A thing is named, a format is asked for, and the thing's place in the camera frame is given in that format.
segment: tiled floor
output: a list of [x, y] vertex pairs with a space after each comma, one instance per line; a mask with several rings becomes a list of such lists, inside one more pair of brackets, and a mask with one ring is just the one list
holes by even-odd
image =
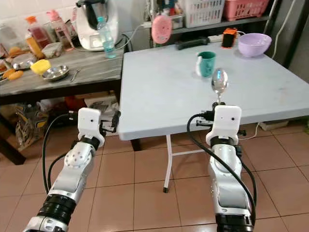
[[[248, 136], [254, 125], [243, 126]], [[273, 131], [241, 141], [243, 160], [258, 186], [254, 232], [309, 231], [309, 135], [304, 125]], [[206, 131], [195, 132], [201, 142]], [[67, 151], [76, 138], [75, 127], [56, 129], [47, 146], [47, 162]], [[172, 136], [174, 152], [197, 147], [185, 134]], [[26, 164], [12, 165], [0, 155], [0, 232], [21, 232], [41, 207], [41, 146], [38, 141], [23, 151]], [[143, 151], [118, 136], [106, 139], [95, 156], [95, 167], [70, 223], [70, 231], [89, 232], [215, 232], [209, 191], [209, 156], [177, 156], [173, 160], [169, 193], [162, 192], [167, 167], [164, 136], [142, 140]], [[53, 169], [52, 180], [62, 168]], [[247, 173], [242, 179], [252, 189]]]

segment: white tile wall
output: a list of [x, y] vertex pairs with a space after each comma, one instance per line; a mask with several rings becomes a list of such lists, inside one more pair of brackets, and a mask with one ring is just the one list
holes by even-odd
[[[145, 0], [114, 0], [118, 6], [119, 30], [130, 35], [143, 23]], [[25, 18], [37, 17], [40, 24], [47, 23], [46, 12], [56, 9], [64, 21], [71, 18], [77, 0], [0, 0], [0, 23], [12, 27], [20, 37], [24, 37], [28, 24]], [[140, 28], [133, 40], [135, 50], [148, 48], [149, 31]]]

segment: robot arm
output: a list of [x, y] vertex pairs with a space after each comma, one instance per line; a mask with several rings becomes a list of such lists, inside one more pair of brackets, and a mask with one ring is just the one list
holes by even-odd
[[66, 232], [88, 175], [93, 169], [96, 150], [104, 145], [107, 129], [101, 127], [99, 110], [82, 108], [78, 112], [79, 142], [64, 158], [64, 167], [39, 210], [23, 232]]
[[[241, 109], [238, 106], [219, 105], [214, 111], [212, 130], [207, 134], [206, 142], [214, 154], [240, 178], [242, 164], [235, 145], [238, 144]], [[244, 188], [214, 157], [210, 159], [209, 172], [217, 231], [252, 232], [251, 205]]]

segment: pink lid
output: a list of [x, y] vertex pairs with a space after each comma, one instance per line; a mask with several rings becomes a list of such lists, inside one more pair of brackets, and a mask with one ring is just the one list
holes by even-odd
[[48, 12], [46, 12], [46, 14], [50, 17], [50, 21], [57, 21], [57, 20], [61, 19], [58, 12], [55, 11], [55, 10], [48, 11]]
[[166, 43], [172, 31], [172, 20], [165, 15], [159, 15], [154, 19], [152, 25], [152, 38], [157, 44]]

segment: purple bowl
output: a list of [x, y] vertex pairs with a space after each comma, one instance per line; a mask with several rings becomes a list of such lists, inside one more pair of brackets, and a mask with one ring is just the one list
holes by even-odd
[[238, 49], [246, 57], [256, 57], [267, 51], [272, 39], [265, 34], [249, 33], [240, 36]]

